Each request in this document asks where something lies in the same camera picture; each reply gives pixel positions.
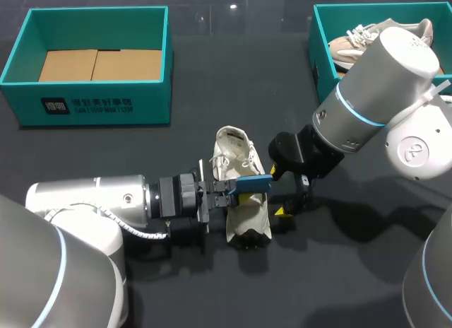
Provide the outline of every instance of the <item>yellow tag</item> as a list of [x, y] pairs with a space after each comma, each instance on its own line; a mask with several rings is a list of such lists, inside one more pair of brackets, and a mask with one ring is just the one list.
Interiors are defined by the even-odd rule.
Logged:
[[248, 199], [253, 196], [254, 194], [240, 194], [239, 195], [239, 204], [243, 204], [246, 201], [248, 201]]
[[277, 217], [292, 217], [292, 215], [284, 212], [284, 208], [283, 207], [279, 208], [278, 211], [275, 212], [275, 216], [277, 216]]

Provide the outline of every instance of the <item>screw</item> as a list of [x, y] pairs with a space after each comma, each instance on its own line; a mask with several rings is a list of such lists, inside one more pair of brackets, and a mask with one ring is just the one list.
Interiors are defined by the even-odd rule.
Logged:
[[122, 198], [126, 203], [131, 203], [133, 201], [133, 196], [130, 194], [125, 194]]

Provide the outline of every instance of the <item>brown cardboard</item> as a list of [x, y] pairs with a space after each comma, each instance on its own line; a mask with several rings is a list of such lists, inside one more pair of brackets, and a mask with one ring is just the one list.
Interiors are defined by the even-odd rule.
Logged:
[[48, 51], [39, 82], [91, 81], [97, 50]]
[[99, 51], [93, 81], [159, 80], [160, 50]]

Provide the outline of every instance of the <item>teal shoe box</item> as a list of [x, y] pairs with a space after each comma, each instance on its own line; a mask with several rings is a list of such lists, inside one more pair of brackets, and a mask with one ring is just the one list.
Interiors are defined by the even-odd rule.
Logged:
[[[168, 17], [166, 6], [30, 9], [0, 77], [19, 123], [168, 124], [173, 65]], [[48, 51], [85, 49], [161, 50], [160, 79], [39, 81]]]
[[[314, 6], [314, 16], [309, 31], [309, 62], [320, 102], [339, 83], [328, 43], [347, 35], [359, 24], [380, 23], [392, 18], [399, 23], [419, 23], [428, 18], [433, 23], [432, 49], [445, 74], [435, 77], [437, 86], [446, 79], [452, 82], [452, 8], [447, 2], [388, 3], [388, 4], [319, 4]], [[452, 87], [444, 91], [452, 93]]]

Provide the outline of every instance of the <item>beige sneaker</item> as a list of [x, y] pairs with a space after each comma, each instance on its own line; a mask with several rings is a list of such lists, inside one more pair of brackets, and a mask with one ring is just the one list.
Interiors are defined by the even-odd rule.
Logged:
[[358, 25], [352, 31], [347, 31], [347, 36], [342, 36], [328, 43], [333, 62], [341, 71], [347, 71], [364, 54], [368, 46], [375, 41], [380, 33], [391, 27], [397, 26], [414, 33], [428, 46], [433, 41], [433, 25], [429, 19], [423, 19], [418, 24], [400, 24], [392, 19], [387, 19], [379, 24], [368, 26]]
[[[212, 157], [213, 177], [234, 180], [264, 175], [259, 155], [245, 131], [226, 126], [218, 130]], [[243, 204], [227, 209], [226, 241], [240, 248], [260, 247], [271, 240], [266, 194], [255, 194]]]

